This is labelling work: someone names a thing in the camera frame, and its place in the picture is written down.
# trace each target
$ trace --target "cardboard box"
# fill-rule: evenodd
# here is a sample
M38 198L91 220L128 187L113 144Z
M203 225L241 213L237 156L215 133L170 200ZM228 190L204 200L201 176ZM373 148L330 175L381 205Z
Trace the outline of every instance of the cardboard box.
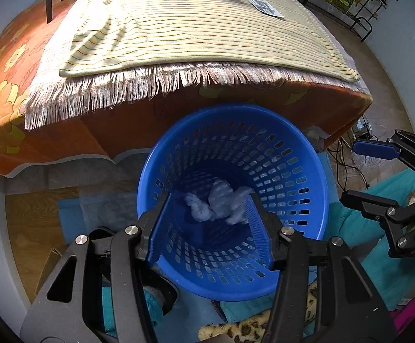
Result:
M68 245L59 247L58 249L53 247L50 250L49 255L47 256L46 262L44 263L44 268L42 269L41 274L39 276L39 280L37 282L35 296L39 293L39 290L41 289L42 285L44 285L45 281L47 280L50 273L55 268L58 261L61 259L67 247Z

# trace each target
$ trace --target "leopard print fabric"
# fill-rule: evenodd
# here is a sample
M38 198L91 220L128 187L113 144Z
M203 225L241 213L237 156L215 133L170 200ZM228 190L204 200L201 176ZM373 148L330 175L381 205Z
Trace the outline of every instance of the leopard print fabric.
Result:
M317 281L308 287L308 301L306 304L306 324L316 318L317 306ZM234 340L234 343L255 343L260 342L265 334L271 310L264 310L257 315L249 317L240 322L230 324L213 324L203 326L198 331L198 339L205 340L219 334L227 334Z

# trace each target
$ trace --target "white paper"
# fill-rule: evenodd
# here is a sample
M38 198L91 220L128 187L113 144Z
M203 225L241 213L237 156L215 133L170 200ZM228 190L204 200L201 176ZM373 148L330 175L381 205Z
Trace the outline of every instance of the white paper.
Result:
M262 13L272 15L273 17L283 18L284 16L278 12L268 1L264 0L248 0L255 8Z

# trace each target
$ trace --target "basket rim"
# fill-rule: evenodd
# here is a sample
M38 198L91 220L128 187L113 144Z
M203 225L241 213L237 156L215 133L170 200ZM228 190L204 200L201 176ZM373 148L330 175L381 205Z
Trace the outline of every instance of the basket rim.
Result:
M269 109L260 107L258 105L250 105L250 104L230 103L230 104L214 105L211 107L198 109L197 111L192 112L191 114L176 121L174 125L172 125L160 137L158 142L152 148L149 156L147 157L147 160L141 172L138 189L137 189L137 197L136 197L138 217L140 217L144 211L150 209L150 208L147 208L147 203L149 202L149 199L147 197L147 191L149 190L149 185L152 183L149 181L149 179L147 179L147 176L149 175L148 171L153 168L156 160L160 156L160 153L166 150L168 144L172 142L174 137L179 136L179 130L181 129L181 127L184 128L185 126L190 124L193 119L204 117L211 113L215 113L218 110L231 111L233 113L234 111L238 111L239 109L253 109L254 111L266 114L267 116L272 117L278 120L279 122L286 124L286 126L289 129L291 129L299 137L306 151L312 156L314 164L316 165L316 171L319 173L319 176L322 179L322 184L321 184L322 192L318 192L317 194L322 195L323 202L326 203L323 206L323 212L321 213L321 217L322 217L321 225L320 225L320 229L317 234L317 237L316 237L317 240L322 239L325 229L326 229L327 220L328 220L328 185L326 182L326 176L325 176L325 172L322 167L322 163L320 162L316 151L312 147L309 140L304 136L304 134L296 126L294 126L289 120L287 120L283 116ZM259 288L258 290L254 290L254 291L248 290L248 291L241 292L237 290L235 293L231 293L231 292L222 292L219 290L210 290L210 289L201 287L200 285L197 285L196 283L193 283L189 279L185 278L183 275L181 275L171 266L171 264L165 259L164 256L161 256L157 263L160 266L160 268L162 268L162 270L165 272L165 274L176 284L180 285L181 287L185 288L186 290L192 293L195 293L202 297L210 298L213 300L224 300L224 301L250 300L250 299L255 299L255 298L267 295L269 293L272 293L276 289L276 283L271 282L268 286L264 288Z

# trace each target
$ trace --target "orange bedspread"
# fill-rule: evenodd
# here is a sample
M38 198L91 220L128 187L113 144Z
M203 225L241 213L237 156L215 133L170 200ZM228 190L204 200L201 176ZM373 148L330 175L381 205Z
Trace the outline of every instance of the orange bedspread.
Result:
M130 149L152 147L178 119L224 102L247 102L272 109L305 131L316 126L330 135L327 147L370 105L363 93L329 85L288 82L257 88L188 87L152 100L122 104L25 131L27 89L42 51L76 0L53 0L51 23L37 2L19 14L0 36L0 174L14 176L25 166L80 155L111 159Z

